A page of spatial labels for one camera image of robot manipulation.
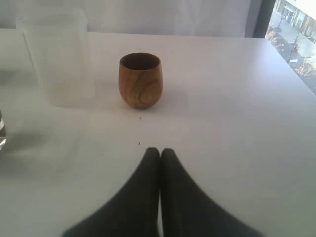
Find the cup rim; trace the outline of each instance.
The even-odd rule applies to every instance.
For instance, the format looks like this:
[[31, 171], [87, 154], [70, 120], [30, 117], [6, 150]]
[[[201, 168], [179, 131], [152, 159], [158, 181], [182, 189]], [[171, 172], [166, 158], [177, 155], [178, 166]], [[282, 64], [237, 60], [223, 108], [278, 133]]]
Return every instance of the cup rim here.
[[[123, 63], [123, 60], [126, 59], [127, 57], [130, 57], [130, 56], [133, 56], [133, 55], [147, 55], [147, 56], [151, 56], [152, 58], [154, 58], [154, 60], [156, 60], [156, 63], [154, 66], [148, 68], [148, 69], [134, 69], [134, 68], [131, 68], [131, 67], [128, 67], [126, 66], [124, 63]], [[125, 56], [123, 56], [120, 61], [119, 61], [119, 64], [129, 70], [132, 70], [132, 71], [139, 71], [139, 72], [144, 72], [144, 71], [150, 71], [152, 69], [155, 69], [156, 67], [158, 67], [160, 64], [161, 64], [161, 60], [158, 56], [154, 55], [154, 54], [151, 54], [151, 53], [145, 53], [145, 52], [136, 52], [136, 53], [130, 53], [130, 54], [127, 54]]]

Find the white curtain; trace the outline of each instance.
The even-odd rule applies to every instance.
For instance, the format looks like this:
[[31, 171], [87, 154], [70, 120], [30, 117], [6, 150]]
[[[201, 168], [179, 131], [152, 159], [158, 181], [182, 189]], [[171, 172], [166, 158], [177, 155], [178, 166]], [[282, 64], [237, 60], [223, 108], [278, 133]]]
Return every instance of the white curtain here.
[[244, 37], [251, 0], [30, 1], [79, 7], [87, 14], [90, 31]]

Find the table surface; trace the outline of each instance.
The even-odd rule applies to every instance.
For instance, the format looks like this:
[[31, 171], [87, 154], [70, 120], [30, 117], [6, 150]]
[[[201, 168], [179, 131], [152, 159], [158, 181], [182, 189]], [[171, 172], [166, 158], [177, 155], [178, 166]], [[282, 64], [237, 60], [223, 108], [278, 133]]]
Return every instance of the table surface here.
[[[60, 236], [119, 190], [147, 147], [173, 148], [210, 197], [266, 236], [315, 236], [316, 98], [268, 41], [89, 39], [96, 98], [67, 109], [46, 103], [20, 33], [0, 30], [1, 236]], [[163, 96], [144, 111], [118, 89], [119, 59], [135, 51], [162, 61]]]

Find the wooden cup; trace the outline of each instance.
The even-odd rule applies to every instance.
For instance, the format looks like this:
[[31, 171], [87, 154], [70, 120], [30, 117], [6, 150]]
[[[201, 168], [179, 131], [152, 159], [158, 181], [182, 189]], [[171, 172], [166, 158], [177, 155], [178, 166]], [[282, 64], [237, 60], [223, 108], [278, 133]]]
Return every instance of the wooden cup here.
[[128, 54], [119, 62], [119, 92], [133, 108], [146, 109], [162, 94], [160, 59], [149, 53]]

